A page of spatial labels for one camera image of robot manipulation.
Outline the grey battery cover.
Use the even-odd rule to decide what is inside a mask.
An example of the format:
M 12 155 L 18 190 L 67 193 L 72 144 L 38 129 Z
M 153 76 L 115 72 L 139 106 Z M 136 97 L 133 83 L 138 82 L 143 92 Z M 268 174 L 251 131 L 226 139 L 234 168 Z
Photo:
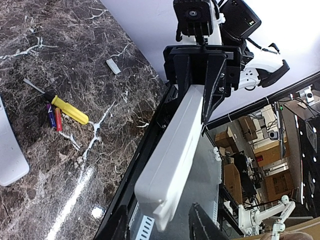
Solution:
M 112 58 L 107 59 L 106 61 L 107 66 L 111 69 L 111 71 L 117 75 L 121 72 L 120 68 L 118 67 L 118 65 L 114 62 L 114 60 Z

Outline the red battery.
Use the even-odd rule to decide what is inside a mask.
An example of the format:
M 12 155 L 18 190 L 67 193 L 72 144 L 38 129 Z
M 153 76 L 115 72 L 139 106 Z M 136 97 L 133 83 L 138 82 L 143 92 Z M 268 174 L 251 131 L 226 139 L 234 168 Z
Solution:
M 62 128 L 61 110 L 58 107 L 56 107 L 54 109 L 54 114 L 55 114 L 55 121 L 56 121 L 56 130 L 58 132 L 61 132 L 63 130 L 63 128 Z

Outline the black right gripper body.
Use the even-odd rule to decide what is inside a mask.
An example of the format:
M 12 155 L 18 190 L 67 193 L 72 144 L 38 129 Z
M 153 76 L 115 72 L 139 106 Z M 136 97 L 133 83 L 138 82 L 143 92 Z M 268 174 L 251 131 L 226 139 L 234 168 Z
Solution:
M 223 55 L 226 57 L 225 79 L 229 88 L 237 90 L 240 83 L 242 53 L 238 46 L 230 45 L 169 45 L 163 51 L 164 70 L 166 79 L 171 84 L 177 84 L 177 70 L 185 69 L 186 66 L 175 66 L 174 57 L 188 55 L 190 57 L 190 72 L 194 84 L 203 85 L 208 57 L 210 54 Z

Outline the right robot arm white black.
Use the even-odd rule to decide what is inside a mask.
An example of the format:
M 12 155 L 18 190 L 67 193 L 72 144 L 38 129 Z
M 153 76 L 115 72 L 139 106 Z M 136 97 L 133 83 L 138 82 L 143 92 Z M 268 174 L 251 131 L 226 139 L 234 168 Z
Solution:
M 177 86 L 176 107 L 202 87 L 202 124 L 233 91 L 269 87 L 289 71 L 276 44 L 251 40 L 262 22 L 243 0 L 175 0 L 173 9 L 177 45 L 163 51 L 166 78 Z

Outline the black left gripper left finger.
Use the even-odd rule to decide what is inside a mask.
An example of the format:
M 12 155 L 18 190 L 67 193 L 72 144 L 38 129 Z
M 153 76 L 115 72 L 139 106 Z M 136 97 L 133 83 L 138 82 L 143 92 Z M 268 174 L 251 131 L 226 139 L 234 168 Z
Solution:
M 129 240 L 129 214 L 126 205 L 121 205 L 107 221 L 95 240 Z

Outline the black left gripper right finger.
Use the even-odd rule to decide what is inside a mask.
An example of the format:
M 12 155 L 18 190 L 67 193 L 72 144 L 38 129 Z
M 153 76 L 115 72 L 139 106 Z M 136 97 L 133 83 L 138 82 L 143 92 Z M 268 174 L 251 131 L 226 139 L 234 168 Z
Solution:
M 190 240 L 229 240 L 197 202 L 189 209 L 188 224 Z

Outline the white remote control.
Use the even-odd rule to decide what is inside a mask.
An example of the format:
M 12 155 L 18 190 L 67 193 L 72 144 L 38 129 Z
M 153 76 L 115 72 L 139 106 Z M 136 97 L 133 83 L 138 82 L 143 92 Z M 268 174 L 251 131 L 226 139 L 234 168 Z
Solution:
M 191 85 L 134 186 L 143 215 L 164 232 L 173 219 L 202 132 L 204 86 Z

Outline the yellow handle screwdriver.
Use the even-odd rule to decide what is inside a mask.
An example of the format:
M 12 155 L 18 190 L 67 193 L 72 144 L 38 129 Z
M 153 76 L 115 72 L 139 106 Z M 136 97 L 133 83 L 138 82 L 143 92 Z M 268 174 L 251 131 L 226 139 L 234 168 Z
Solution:
M 24 78 L 23 81 L 32 88 L 36 89 L 38 92 L 40 92 L 50 104 L 54 105 L 55 107 L 58 107 L 65 115 L 69 116 L 70 118 L 74 119 L 82 125 L 86 125 L 89 123 L 89 117 L 85 113 L 78 110 L 70 103 L 65 102 L 64 100 L 59 98 L 58 95 L 54 92 L 43 91 L 26 78 Z

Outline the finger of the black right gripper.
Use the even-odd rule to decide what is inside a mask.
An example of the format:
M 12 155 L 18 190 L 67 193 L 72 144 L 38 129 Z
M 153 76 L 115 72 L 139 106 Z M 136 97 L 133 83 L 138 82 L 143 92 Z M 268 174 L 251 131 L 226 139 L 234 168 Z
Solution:
M 203 106 L 201 120 L 206 125 L 214 110 L 222 102 L 223 94 L 216 93 L 220 81 L 224 83 L 224 77 L 221 74 L 226 71 L 226 55 L 209 54 L 207 58 L 207 68 L 205 73 L 204 92 L 203 92 Z
M 183 100 L 191 84 L 191 60 L 188 54 L 177 54 L 173 58 L 178 100 Z

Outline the blue purple battery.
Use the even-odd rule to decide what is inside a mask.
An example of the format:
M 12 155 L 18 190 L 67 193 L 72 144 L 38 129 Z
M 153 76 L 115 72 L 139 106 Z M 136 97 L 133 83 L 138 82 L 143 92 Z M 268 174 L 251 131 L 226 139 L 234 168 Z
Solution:
M 46 111 L 47 111 L 47 116 L 49 119 L 50 126 L 52 128 L 56 128 L 57 124 L 56 124 L 56 119 L 55 119 L 55 114 L 54 114 L 54 108 L 50 103 L 46 104 Z

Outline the grey remote control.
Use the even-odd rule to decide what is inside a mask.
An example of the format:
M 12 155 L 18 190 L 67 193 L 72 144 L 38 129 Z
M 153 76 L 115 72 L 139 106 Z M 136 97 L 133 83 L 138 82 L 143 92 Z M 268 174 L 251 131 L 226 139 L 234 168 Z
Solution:
M 7 187 L 23 178 L 30 166 L 11 128 L 2 99 L 0 100 L 0 185 Z

